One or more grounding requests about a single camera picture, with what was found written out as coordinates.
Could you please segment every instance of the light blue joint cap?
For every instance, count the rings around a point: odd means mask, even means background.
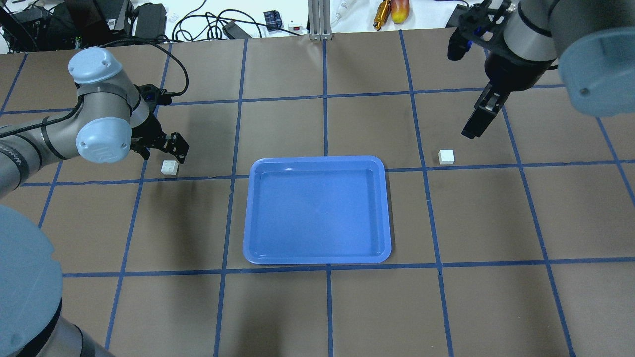
[[[635,27],[594,32],[559,59],[573,106],[592,116],[635,111]]]
[[[104,117],[84,125],[75,145],[84,159],[94,163],[116,163],[130,152],[132,128],[116,117]]]
[[[81,50],[69,62],[69,73],[77,84],[92,84],[114,77],[121,64],[110,51],[101,47]]]
[[[62,268],[52,253],[36,225],[0,205],[0,356],[23,348],[55,315]]]

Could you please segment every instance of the robotic arm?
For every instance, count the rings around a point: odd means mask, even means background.
[[[480,137],[512,91],[531,88],[559,59],[572,104],[592,116],[635,111],[635,2],[632,0],[485,0],[459,5],[448,58],[460,60],[472,43],[490,53],[490,79],[463,135]],[[490,33],[489,40],[483,35]]]
[[[45,165],[82,156],[114,163],[130,150],[150,157],[159,149],[185,161],[187,142],[166,135],[154,116],[157,104],[171,98],[151,84],[136,87],[105,48],[80,51],[70,60],[77,84],[77,105],[67,114],[0,128],[0,198]]]

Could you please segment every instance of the white cube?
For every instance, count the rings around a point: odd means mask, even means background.
[[[454,150],[439,150],[439,164],[452,165],[454,164]]]
[[[176,160],[163,160],[161,172],[164,175],[176,175],[178,171],[178,162]]]

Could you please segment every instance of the golden brown object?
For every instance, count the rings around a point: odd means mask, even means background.
[[[406,21],[410,15],[410,0],[392,0],[391,1],[392,21],[395,24],[401,24]]]
[[[377,8],[377,15],[373,21],[373,27],[379,31],[386,24],[388,14],[391,12],[391,0],[384,0]]]

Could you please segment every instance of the blue plastic tray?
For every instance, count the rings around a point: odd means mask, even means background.
[[[243,255],[255,264],[379,263],[391,254],[375,156],[261,159],[251,167]]]

